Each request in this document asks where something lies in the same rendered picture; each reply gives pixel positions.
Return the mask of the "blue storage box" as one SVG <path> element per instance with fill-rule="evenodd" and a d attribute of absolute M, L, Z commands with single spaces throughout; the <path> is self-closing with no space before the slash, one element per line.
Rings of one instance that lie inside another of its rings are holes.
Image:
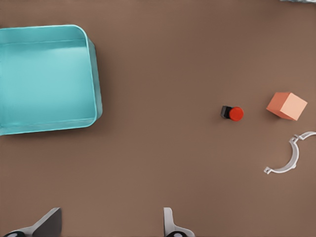
<path fill-rule="evenodd" d="M 80 26 L 0 29 L 0 136 L 84 128 L 102 112 L 95 45 Z"/>

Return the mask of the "orange cube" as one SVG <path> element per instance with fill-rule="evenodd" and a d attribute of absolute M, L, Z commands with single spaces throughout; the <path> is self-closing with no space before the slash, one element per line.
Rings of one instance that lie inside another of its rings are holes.
<path fill-rule="evenodd" d="M 292 92 L 276 92 L 266 110 L 282 119 L 297 121 L 308 102 Z"/>

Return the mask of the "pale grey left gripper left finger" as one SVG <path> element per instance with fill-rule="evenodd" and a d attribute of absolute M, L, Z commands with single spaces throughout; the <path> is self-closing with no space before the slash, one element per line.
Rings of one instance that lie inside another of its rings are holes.
<path fill-rule="evenodd" d="M 13 230 L 3 237 L 60 237 L 62 232 L 62 209 L 55 207 L 32 226 Z"/>

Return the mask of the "white curved pipe clamp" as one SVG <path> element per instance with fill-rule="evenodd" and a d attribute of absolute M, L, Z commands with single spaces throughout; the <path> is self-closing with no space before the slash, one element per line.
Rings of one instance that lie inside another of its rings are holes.
<path fill-rule="evenodd" d="M 289 162 L 284 167 L 276 168 L 276 169 L 273 169 L 273 168 L 270 168 L 267 166 L 264 169 L 264 173 L 266 173 L 266 174 L 270 174 L 270 173 L 282 174 L 282 173 L 286 173 L 292 169 L 295 169 L 297 162 L 298 162 L 298 159 L 299 159 L 299 156 L 300 156 L 299 146 L 298 146 L 297 142 L 304 141 L 311 136 L 316 136 L 316 131 L 307 131 L 307 132 L 302 133 L 300 135 L 295 134 L 293 137 L 291 137 L 289 140 L 289 144 L 292 148 L 292 155 L 291 155 Z"/>

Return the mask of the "red button on black base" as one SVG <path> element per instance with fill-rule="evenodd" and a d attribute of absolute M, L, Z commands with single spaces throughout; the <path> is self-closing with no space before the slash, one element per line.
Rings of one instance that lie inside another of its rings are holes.
<path fill-rule="evenodd" d="M 222 106 L 221 117 L 232 121 L 240 121 L 244 116 L 244 110 L 241 107 Z"/>

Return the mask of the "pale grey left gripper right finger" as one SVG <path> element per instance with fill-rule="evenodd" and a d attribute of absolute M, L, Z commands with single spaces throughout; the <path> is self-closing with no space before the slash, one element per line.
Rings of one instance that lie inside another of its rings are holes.
<path fill-rule="evenodd" d="M 177 226 L 170 207 L 163 208 L 164 237 L 195 237 L 193 231 Z"/>

